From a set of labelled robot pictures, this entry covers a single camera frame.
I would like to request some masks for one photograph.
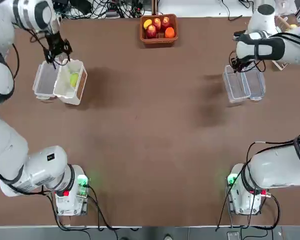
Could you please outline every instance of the fruit basket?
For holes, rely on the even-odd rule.
[[[144,29],[145,21],[149,19],[154,21],[155,18],[159,18],[163,22],[164,17],[169,18],[169,26],[174,29],[174,37],[165,37],[165,32],[160,30],[157,31],[154,38],[148,38]],[[145,44],[173,44],[178,39],[178,34],[177,16],[174,14],[142,16],[140,18],[140,39]]]

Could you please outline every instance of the floor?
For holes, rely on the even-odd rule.
[[[99,232],[97,229],[88,230],[91,239],[116,240],[116,235],[109,230]],[[123,228],[117,231],[119,239],[126,237],[129,240],[163,240],[166,234],[172,236],[173,240],[228,240],[228,232],[237,232],[237,230],[228,227],[222,227],[215,232],[214,227],[143,227],[138,231],[132,231],[129,228]],[[242,237],[245,236],[263,236],[266,231],[257,230],[252,227],[242,230]],[[64,232],[57,227],[18,227],[18,228],[0,228],[0,240],[22,239],[22,240],[89,240],[84,232]],[[247,240],[257,239],[256,237],[247,237]],[[272,234],[262,240],[271,240]],[[273,230],[274,240],[300,240],[300,226],[276,227]]]

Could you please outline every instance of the yellow fruit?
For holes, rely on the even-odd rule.
[[[71,85],[72,87],[74,87],[74,88],[76,87],[78,78],[79,78],[79,74],[78,74],[78,73],[73,73],[73,74],[71,74],[71,77],[70,77],[70,85]]]
[[[148,28],[149,25],[151,25],[151,24],[152,24],[152,20],[151,20],[151,19],[146,20],[146,21],[144,22],[144,24],[143,24],[144,30],[147,30],[147,28]]]

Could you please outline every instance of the apple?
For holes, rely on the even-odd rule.
[[[162,29],[165,31],[168,27],[170,27],[170,19],[165,16],[163,18],[162,24],[161,24]]]
[[[153,39],[153,38],[156,37],[157,29],[154,25],[151,24],[151,25],[148,26],[145,33],[146,33],[146,36],[147,36],[148,39]]]
[[[155,28],[156,28],[157,31],[160,31],[160,29],[161,29],[161,20],[156,17],[153,20],[153,25],[155,26]]]

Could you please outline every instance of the brown table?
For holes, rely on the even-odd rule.
[[[264,73],[259,103],[229,107],[222,72],[248,19],[181,18],[174,47],[146,49],[137,19],[76,20],[62,25],[73,59],[88,72],[81,105],[43,103],[32,91],[43,61],[38,44],[18,32],[20,72],[0,117],[28,141],[33,153],[62,146],[71,164],[92,178],[100,207],[114,226],[216,225],[225,177],[244,162],[253,141],[285,141],[300,133],[300,66]],[[15,55],[9,56],[14,71]],[[263,148],[258,146],[251,153]],[[281,225],[300,225],[300,187],[271,191]],[[252,223],[273,223],[268,201]],[[97,225],[96,211],[71,225]],[[247,218],[236,218],[245,224]],[[229,224],[227,211],[222,219]],[[6,197],[0,225],[55,225],[47,199]]]

